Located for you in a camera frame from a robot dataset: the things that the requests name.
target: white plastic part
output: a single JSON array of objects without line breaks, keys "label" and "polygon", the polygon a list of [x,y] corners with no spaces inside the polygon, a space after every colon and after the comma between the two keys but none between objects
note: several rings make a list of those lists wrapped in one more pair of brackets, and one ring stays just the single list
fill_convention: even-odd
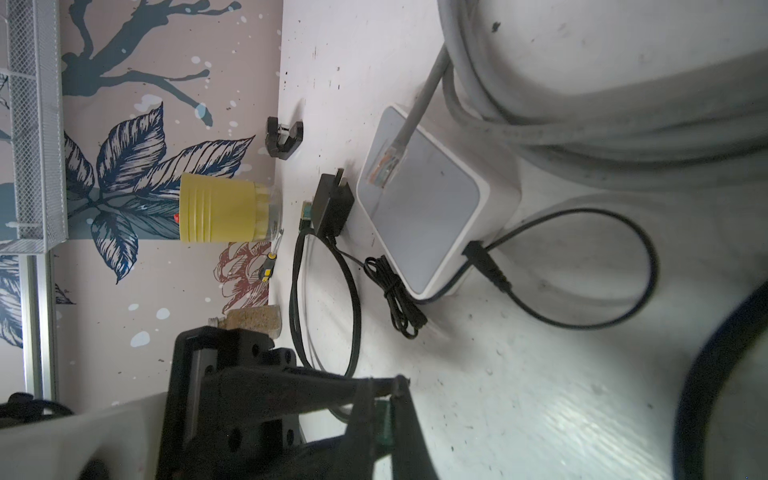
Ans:
[{"label": "white plastic part", "polygon": [[95,459],[107,467],[109,478],[154,478],[165,397],[0,429],[2,477],[75,480]]},{"label": "white plastic part", "polygon": [[376,159],[406,116],[399,105],[384,110],[358,180],[357,201],[406,289],[426,299],[466,261],[462,251],[469,241],[487,243],[503,228],[520,203],[520,189],[514,173],[483,160],[498,153],[477,142],[469,147],[461,132],[438,126],[429,112],[385,187],[371,184]]}]

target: black power cable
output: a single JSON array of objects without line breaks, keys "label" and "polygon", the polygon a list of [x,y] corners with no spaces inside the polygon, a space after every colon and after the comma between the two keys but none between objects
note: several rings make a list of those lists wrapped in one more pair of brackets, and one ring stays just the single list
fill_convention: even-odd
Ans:
[{"label": "black power cable", "polygon": [[[573,215],[573,214],[597,214],[597,215],[602,215],[605,217],[610,217],[615,220],[618,220],[619,222],[622,222],[623,224],[630,227],[630,229],[632,229],[632,231],[634,231],[637,234],[643,246],[645,247],[645,250],[648,255],[648,264],[650,267],[649,277],[648,277],[645,290],[641,295],[640,299],[634,304],[634,306],[632,306],[632,308],[630,308],[626,313],[624,313],[623,315],[619,316],[616,319],[609,320],[607,322],[596,323],[592,325],[572,325],[569,323],[563,323],[557,320],[547,318],[546,316],[543,316],[540,313],[533,310],[530,306],[525,304],[517,295],[515,295],[512,292],[511,285],[504,277],[504,274],[500,271],[498,266],[496,266],[493,259],[491,259],[491,257],[488,255],[488,252],[490,252],[491,250],[511,240],[512,238],[525,232],[526,230],[531,229],[532,227],[535,227],[541,223],[544,223],[548,220],[552,220],[554,218],[564,217],[566,215]],[[609,326],[617,325],[618,323],[622,323],[630,319],[632,316],[636,315],[648,303],[648,300],[650,299],[654,289],[656,288],[656,284],[658,282],[658,277],[659,277],[658,255],[647,233],[645,233],[645,231],[639,225],[637,225],[634,221],[630,220],[624,215],[616,214],[615,212],[611,212],[609,210],[602,210],[599,208],[574,208],[570,210],[555,212],[549,215],[544,215],[543,217],[539,217],[535,220],[532,220],[528,223],[521,225],[520,227],[515,228],[513,231],[507,233],[506,235],[499,238],[495,242],[489,244],[487,247],[482,247],[482,245],[480,245],[479,242],[471,242],[468,248],[464,252],[464,254],[468,257],[467,262],[465,262],[464,265],[462,265],[462,267],[458,269],[456,274],[450,279],[450,281],[448,281],[448,283],[443,288],[440,289],[440,291],[438,291],[434,296],[425,300],[413,299],[408,294],[405,286],[402,284],[402,280],[394,272],[394,270],[392,270],[392,267],[389,265],[389,261],[385,257],[380,257],[380,258],[368,257],[366,258],[365,262],[361,262],[360,260],[357,260],[355,257],[352,257],[348,253],[344,253],[341,250],[339,250],[336,247],[335,238],[332,238],[332,237],[329,238],[327,236],[319,235],[318,233],[315,232],[313,228],[308,227],[308,224],[309,224],[308,220],[304,220],[304,219],[302,220],[299,236],[296,239],[296,248],[293,252],[293,277],[291,282],[290,301],[289,301],[289,309],[288,309],[290,332],[291,332],[291,337],[293,339],[293,345],[294,345],[294,348],[296,349],[296,354],[301,359],[302,364],[305,367],[310,368],[310,362],[307,359],[306,351],[304,349],[304,341],[303,341],[302,332],[301,332],[301,322],[300,322],[300,315],[299,315],[298,282],[299,282],[299,274],[301,271],[301,264],[303,261],[304,245],[306,242],[306,238],[308,236],[312,236],[312,237],[317,237],[320,240],[320,242],[323,245],[325,245],[328,250],[330,250],[331,254],[336,259],[336,262],[339,264],[339,267],[341,268],[342,273],[344,274],[344,280],[346,281],[347,287],[349,288],[349,296],[350,296],[350,299],[352,300],[352,313],[353,313],[352,348],[349,353],[349,363],[347,364],[347,368],[344,373],[344,376],[347,376],[347,377],[354,376],[355,369],[357,367],[358,358],[360,355],[362,313],[361,313],[361,307],[360,307],[360,297],[357,292],[357,286],[355,285],[355,279],[353,278],[352,272],[349,270],[349,265],[347,265],[346,261],[344,260],[344,257],[351,259],[353,262],[355,262],[357,265],[363,268],[363,271],[366,273],[368,278],[370,278],[374,283],[376,283],[383,290],[384,297],[387,299],[387,303],[389,304],[392,325],[400,333],[402,333],[404,336],[410,339],[416,337],[416,335],[419,333],[419,328],[424,326],[427,320],[426,316],[417,307],[417,305],[432,303],[440,299],[441,297],[443,297],[451,288],[453,288],[453,286],[458,282],[461,276],[471,266],[478,267],[478,270],[480,270],[484,275],[486,275],[488,279],[491,280],[501,291],[505,292],[512,299],[513,302],[515,302],[518,306],[520,306],[520,308],[522,308],[529,315],[533,316],[535,319],[538,319],[544,323],[547,323],[548,325],[557,326],[564,329],[572,329],[572,330],[602,329]],[[409,326],[413,328],[413,333],[408,331]],[[332,414],[334,414],[335,417],[337,417],[339,420],[343,422],[345,422],[349,418],[349,414],[345,413],[343,410],[341,410],[341,408],[330,409],[330,411]]]},{"label": "black power cable", "polygon": [[[520,235],[521,233],[527,230],[530,230],[531,228],[536,227],[537,225],[540,225],[549,220],[553,220],[555,218],[565,217],[567,215],[575,215],[575,214],[595,214],[595,215],[602,215],[604,217],[610,217],[615,220],[618,220],[619,222],[629,227],[638,236],[638,238],[640,238],[640,241],[642,242],[643,247],[645,248],[645,251],[648,255],[648,269],[649,269],[648,281],[645,285],[645,289],[641,294],[640,298],[626,313],[622,314],[618,318],[608,320],[607,322],[594,323],[591,325],[574,325],[571,323],[560,322],[540,314],[536,310],[533,310],[525,302],[523,302],[520,299],[520,297],[518,297],[512,291],[511,285],[509,284],[509,282],[507,282],[506,278],[504,278],[503,273],[501,273],[501,271],[498,269],[498,266],[496,266],[495,262],[490,258],[490,256],[487,255],[487,252],[490,252],[496,247],[499,247],[503,243],[508,242],[509,240],[515,238],[517,235]],[[656,285],[659,280],[659,256],[658,256],[658,253],[656,252],[656,247],[654,247],[653,242],[651,241],[650,237],[645,232],[645,230],[643,230],[643,228],[640,227],[640,225],[630,220],[629,218],[625,217],[624,215],[617,214],[610,210],[603,210],[601,208],[589,208],[589,207],[572,208],[570,210],[561,210],[559,212],[554,212],[549,215],[544,215],[543,217],[539,217],[535,220],[531,220],[527,223],[523,223],[521,226],[515,228],[514,230],[502,236],[498,240],[490,243],[487,247],[481,247],[480,250],[484,250],[486,254],[483,255],[482,252],[478,252],[477,249],[472,250],[468,248],[467,250],[465,250],[464,254],[468,257],[468,260],[461,266],[461,268],[458,269],[456,274],[453,277],[451,277],[451,279],[445,284],[443,288],[440,289],[440,291],[438,291],[435,295],[429,297],[428,299],[423,299],[423,300],[413,299],[407,293],[405,293],[405,290],[403,287],[402,291],[404,292],[404,294],[399,295],[396,300],[396,302],[400,305],[400,309],[392,308],[393,301],[390,299],[390,296],[392,294],[389,294],[388,296],[389,290],[384,286],[382,286],[382,285],[387,285],[387,286],[392,285],[392,283],[394,282],[391,278],[392,276],[396,276],[397,281],[399,282],[399,285],[402,286],[402,281],[392,271],[392,267],[389,265],[389,262],[385,257],[380,257],[380,258],[368,257],[366,258],[366,262],[363,263],[357,260],[356,258],[350,256],[348,253],[344,253],[344,252],[340,252],[340,253],[345,257],[350,258],[352,261],[354,261],[358,265],[366,268],[366,275],[368,275],[368,277],[371,280],[376,282],[376,284],[378,284],[380,287],[382,287],[383,290],[385,290],[385,297],[387,297],[387,301],[389,302],[389,308],[392,314],[392,324],[395,325],[395,328],[398,331],[400,331],[401,333],[403,333],[409,338],[413,338],[415,334],[409,336],[406,334],[407,332],[401,329],[401,325],[405,325],[404,324],[405,320],[403,319],[407,319],[408,321],[411,322],[412,325],[415,325],[413,319],[418,317],[416,317],[415,314],[412,313],[412,310],[416,309],[417,311],[419,311],[419,314],[423,316],[423,313],[421,313],[421,311],[418,309],[416,305],[426,305],[426,304],[435,302],[436,300],[440,300],[442,297],[445,296],[445,294],[448,291],[450,291],[451,288],[453,288],[453,286],[459,281],[459,279],[461,279],[462,275],[464,275],[464,273],[471,266],[478,267],[478,270],[480,270],[481,273],[483,273],[483,275],[488,277],[488,279],[491,280],[497,286],[497,288],[499,288],[502,292],[506,293],[509,296],[509,298],[511,298],[512,301],[515,302],[528,315],[544,323],[547,323],[548,325],[556,326],[563,329],[570,329],[570,330],[603,329],[603,328],[614,326],[629,320],[630,318],[635,316],[638,312],[640,312],[640,310],[642,310],[643,307],[648,303],[648,300],[650,300],[651,295],[653,295],[653,292],[656,289]]]},{"label": "black power cable", "polygon": [[315,234],[315,230],[312,227],[303,228],[299,232],[299,237],[296,239],[296,248],[293,251],[293,278],[290,287],[290,299],[288,304],[288,320],[290,323],[290,335],[293,339],[293,346],[296,349],[296,354],[301,359],[301,363],[309,367],[310,362],[306,358],[306,351],[304,350],[304,340],[301,334],[301,323],[299,318],[299,272],[301,271],[301,263],[304,256],[304,243],[307,236],[317,237],[323,245],[333,254],[336,262],[339,264],[342,273],[344,273],[344,280],[349,288],[349,297],[352,300],[352,351],[349,354],[349,363],[346,366],[346,372],[344,376],[352,377],[355,375],[355,369],[357,368],[357,359],[360,357],[360,331],[362,325],[362,313],[360,311],[360,296],[357,294],[357,286],[355,285],[355,279],[352,277],[352,272],[349,270],[349,265],[346,264],[344,257],[336,248],[331,240],[325,237],[321,237]]},{"label": "black power cable", "polygon": [[[402,284],[402,280],[389,265],[386,257],[368,257],[363,263],[346,252],[338,251],[357,263],[368,278],[384,291],[384,298],[389,304],[389,317],[395,330],[402,333],[407,339],[416,338],[419,329],[427,324],[427,317],[416,306],[413,298],[408,294],[406,286]],[[413,333],[408,331],[409,326],[413,328]]]},{"label": "black power cable", "polygon": [[676,480],[703,480],[707,426],[733,369],[768,328],[768,282],[739,305],[710,337],[690,367],[672,438]]}]

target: coiled black cable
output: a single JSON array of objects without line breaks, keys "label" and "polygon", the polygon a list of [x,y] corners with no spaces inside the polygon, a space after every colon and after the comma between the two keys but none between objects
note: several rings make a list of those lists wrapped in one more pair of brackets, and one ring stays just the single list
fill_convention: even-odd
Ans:
[{"label": "coiled black cable", "polygon": [[[414,299],[408,294],[406,286],[402,284],[402,280],[389,265],[386,257],[368,257],[363,263],[346,252],[339,250],[339,253],[357,263],[368,278],[383,290],[384,298],[389,304],[389,317],[395,330],[407,339],[416,338],[419,329],[427,324],[427,317],[416,306]],[[413,333],[408,331],[409,326],[413,329]]]},{"label": "coiled black cable", "polygon": [[323,245],[333,254],[336,262],[339,264],[342,273],[344,274],[344,280],[349,288],[349,297],[352,300],[352,351],[349,353],[349,363],[346,366],[344,376],[352,377],[355,375],[355,369],[357,368],[357,359],[360,357],[360,332],[362,324],[362,313],[360,311],[360,296],[357,293],[357,286],[355,285],[355,279],[352,277],[352,272],[349,270],[349,265],[346,264],[346,260],[342,257],[339,249],[333,244],[331,240],[325,237],[319,237],[315,234],[315,230],[312,227],[307,227],[299,232],[299,237],[296,239],[296,248],[293,251],[293,277],[290,287],[290,299],[288,304],[288,320],[290,323],[290,335],[293,339],[293,347],[296,349],[296,354],[301,359],[301,363],[305,367],[310,366],[310,362],[306,357],[306,351],[304,349],[304,340],[301,334],[301,323],[299,318],[299,272],[301,271],[301,263],[304,256],[304,243],[306,237],[311,235],[317,237]]},{"label": "coiled black cable", "polygon": [[[553,220],[555,218],[559,217],[565,217],[567,215],[575,215],[575,214],[595,214],[595,215],[601,215],[603,217],[610,217],[614,220],[618,220],[619,222],[623,223],[627,227],[629,227],[640,239],[640,242],[643,244],[643,247],[645,248],[646,254],[648,256],[648,281],[646,282],[645,288],[643,290],[643,293],[641,294],[640,298],[637,300],[637,302],[624,314],[620,315],[619,317],[608,320],[607,322],[601,322],[601,323],[593,323],[590,325],[574,325],[571,323],[565,323],[561,322],[555,319],[551,319],[549,317],[546,317],[542,315],[541,313],[537,312],[536,310],[533,310],[528,304],[526,304],[515,292],[512,291],[512,288],[503,289],[502,291],[509,296],[509,298],[515,302],[517,306],[519,306],[521,309],[523,309],[528,315],[534,317],[536,320],[539,320],[541,322],[544,322],[551,326],[556,326],[558,328],[562,329],[569,329],[569,330],[598,330],[603,328],[608,328],[609,326],[618,325],[619,323],[625,322],[632,318],[633,316],[637,315],[640,310],[643,309],[643,307],[646,306],[648,301],[650,300],[650,297],[653,295],[654,290],[656,290],[656,285],[658,284],[659,280],[659,256],[656,252],[656,247],[654,246],[653,241],[651,241],[650,236],[643,230],[643,228],[635,223],[634,221],[630,220],[629,218],[625,217],[624,215],[617,214],[615,212],[612,212],[610,210],[603,210],[601,208],[591,208],[591,207],[582,207],[582,208],[571,208],[569,210],[561,210],[558,212],[554,212],[549,215],[544,215],[542,217],[536,218],[534,220],[528,221],[526,223],[523,223],[519,227],[516,227],[511,232],[503,235],[498,240],[490,243],[485,248],[486,252],[490,252],[491,250],[499,247],[503,243],[508,242],[509,240],[515,238],[517,235],[520,235],[521,233],[530,230],[533,227],[536,227],[537,225],[541,225],[542,223]],[[402,296],[398,296],[396,303],[399,304],[401,309],[393,309],[393,301],[389,298],[389,296],[386,294],[387,289],[382,285],[390,285],[394,282],[394,280],[391,279],[391,276],[397,276],[393,271],[392,267],[389,265],[389,262],[385,257],[380,258],[373,258],[368,257],[366,259],[366,262],[363,263],[356,258],[352,257],[348,253],[340,252],[343,256],[351,259],[358,265],[362,266],[363,268],[366,268],[366,275],[376,282],[380,287],[382,287],[383,290],[385,290],[385,296],[387,297],[387,301],[389,303],[389,309],[392,314],[392,324],[395,326],[395,328],[403,333],[404,335],[406,333],[403,332],[401,328],[399,328],[401,325],[404,324],[402,319],[407,319],[408,321],[413,324],[413,319],[418,319],[417,315],[413,312],[413,310],[418,311],[419,315],[421,315],[424,318],[424,323],[426,323],[426,317],[424,314],[419,310],[417,305],[427,305],[429,303],[435,302],[437,300],[440,300],[442,297],[444,297],[450,290],[453,288],[453,286],[462,278],[462,275],[466,273],[467,270],[469,270],[469,267],[472,266],[472,259],[470,258],[467,260],[461,268],[459,268],[455,275],[451,277],[451,279],[441,288],[435,295],[423,299],[423,300],[417,300],[412,298],[408,293],[405,291],[405,288],[402,288],[402,296],[405,298],[402,298]],[[374,266],[376,269],[373,270],[370,273],[369,266]],[[399,281],[399,285],[402,286],[402,281],[397,276],[397,280]]]}]

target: red flower print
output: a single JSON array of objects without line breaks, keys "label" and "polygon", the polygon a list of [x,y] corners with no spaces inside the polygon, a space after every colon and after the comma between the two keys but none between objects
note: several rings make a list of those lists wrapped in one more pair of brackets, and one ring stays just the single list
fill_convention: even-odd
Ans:
[{"label": "red flower print", "polygon": [[270,252],[269,241],[232,242],[219,255],[214,268],[214,277],[223,284],[221,293],[229,301],[221,309],[226,314],[230,309],[266,305],[270,288],[259,280],[259,268]]}]

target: wire mesh basket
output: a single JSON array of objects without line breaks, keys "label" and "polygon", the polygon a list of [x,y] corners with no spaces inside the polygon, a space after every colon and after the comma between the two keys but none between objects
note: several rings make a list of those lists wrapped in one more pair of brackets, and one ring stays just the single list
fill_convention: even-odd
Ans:
[{"label": "wire mesh basket", "polygon": [[45,253],[68,236],[58,0],[8,0],[3,20],[18,239],[0,254]]}]

